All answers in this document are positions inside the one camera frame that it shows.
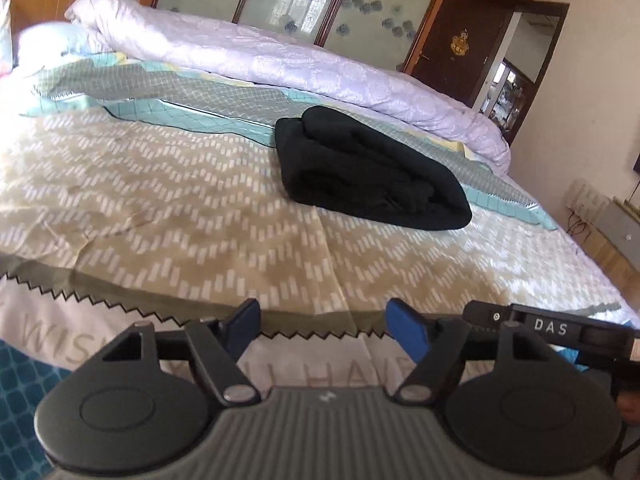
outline round black pad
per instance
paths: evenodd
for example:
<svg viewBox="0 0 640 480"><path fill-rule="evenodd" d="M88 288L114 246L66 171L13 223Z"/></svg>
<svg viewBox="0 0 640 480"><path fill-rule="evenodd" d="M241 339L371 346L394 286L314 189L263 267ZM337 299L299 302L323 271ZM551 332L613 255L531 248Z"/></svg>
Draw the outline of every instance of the round black pad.
<svg viewBox="0 0 640 480"><path fill-rule="evenodd" d="M140 362L88 363L55 387L35 418L64 469L122 476L158 468L200 439L209 410L194 384Z"/></svg>
<svg viewBox="0 0 640 480"><path fill-rule="evenodd" d="M587 469L620 432L620 414L603 389L544 362L519 362L461 384L444 412L464 449L523 475Z"/></svg>

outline beige zigzag pattern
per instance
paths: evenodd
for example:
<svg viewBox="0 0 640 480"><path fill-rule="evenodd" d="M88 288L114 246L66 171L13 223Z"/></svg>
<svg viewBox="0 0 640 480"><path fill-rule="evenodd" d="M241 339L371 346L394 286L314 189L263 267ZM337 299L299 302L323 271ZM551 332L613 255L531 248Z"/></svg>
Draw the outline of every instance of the beige zigzag pattern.
<svg viewBox="0 0 640 480"><path fill-rule="evenodd" d="M620 301L559 232L493 212L432 233L293 203L275 150L234 134L88 110L34 121L1 150L0 251L125 288L310 316L391 297L424 312Z"/></svg>

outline patterned bed sheet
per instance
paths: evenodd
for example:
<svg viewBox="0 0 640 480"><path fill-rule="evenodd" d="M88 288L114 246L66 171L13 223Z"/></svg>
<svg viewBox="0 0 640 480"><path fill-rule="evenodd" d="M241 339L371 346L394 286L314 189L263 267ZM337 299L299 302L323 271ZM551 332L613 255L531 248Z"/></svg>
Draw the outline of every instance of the patterned bed sheet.
<svg viewBox="0 0 640 480"><path fill-rule="evenodd" d="M101 62L113 57L92 60ZM308 94L278 91L309 104ZM151 107L187 107L158 98L34 103L40 117L11 123L0 145L0 478L49 470L33 433L37 403L141 319L175 330L256 297L263 334L240 365L263 394L277 384L395 389L413 364L384 334L391 297L429 314L459 313L473 298L640 327L561 230L500 206L471 200L468 228L430 233L291 203L268 136L243 129L267 127L264 118L221 118L203 135L162 123ZM212 116L192 108L180 120L202 124L200 115ZM455 146L417 140L449 163L454 153L477 164ZM184 364L165 369L188 374ZM471 364L465 378L489 369Z"/></svg>
<svg viewBox="0 0 640 480"><path fill-rule="evenodd" d="M192 132L233 132L273 146L275 121L300 116L313 105L339 108L359 121L445 164L470 202L547 229L555 222L530 196L493 174L459 142L370 110L294 89L254 86L165 63L131 63L123 55L93 56L33 78L38 99L26 114L40 116L95 105L122 120L174 126Z"/></svg>

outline metal pin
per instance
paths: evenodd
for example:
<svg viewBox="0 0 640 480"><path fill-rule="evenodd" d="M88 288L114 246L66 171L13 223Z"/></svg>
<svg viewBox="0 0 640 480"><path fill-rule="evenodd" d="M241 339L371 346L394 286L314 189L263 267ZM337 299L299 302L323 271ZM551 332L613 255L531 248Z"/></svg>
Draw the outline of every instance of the metal pin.
<svg viewBox="0 0 640 480"><path fill-rule="evenodd" d="M229 386L222 394L228 402L239 404L241 402L249 402L256 396L255 388L248 384L235 384Z"/></svg>
<svg viewBox="0 0 640 480"><path fill-rule="evenodd" d="M431 399L431 389L421 384L410 384L400 390L400 398L406 402L426 402Z"/></svg>

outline black folded towel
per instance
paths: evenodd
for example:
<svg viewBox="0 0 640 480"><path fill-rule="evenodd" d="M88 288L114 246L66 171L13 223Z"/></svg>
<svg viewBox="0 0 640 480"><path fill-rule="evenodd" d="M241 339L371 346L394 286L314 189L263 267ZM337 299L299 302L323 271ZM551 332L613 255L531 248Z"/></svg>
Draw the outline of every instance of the black folded towel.
<svg viewBox="0 0 640 480"><path fill-rule="evenodd" d="M429 231L471 222L449 169L332 108L279 119L275 135L282 182L296 202Z"/></svg>

